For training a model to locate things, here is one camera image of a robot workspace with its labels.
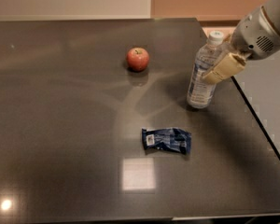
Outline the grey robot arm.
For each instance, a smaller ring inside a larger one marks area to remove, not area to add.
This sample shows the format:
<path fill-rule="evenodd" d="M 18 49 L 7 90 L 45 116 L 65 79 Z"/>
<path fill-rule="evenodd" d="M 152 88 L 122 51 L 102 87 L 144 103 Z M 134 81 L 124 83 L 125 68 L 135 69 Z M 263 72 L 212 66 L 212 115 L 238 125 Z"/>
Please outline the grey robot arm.
<path fill-rule="evenodd" d="M 280 0 L 268 0 L 237 24 L 214 64 L 202 74 L 217 84 L 245 69 L 249 60 L 263 60 L 280 50 Z"/>

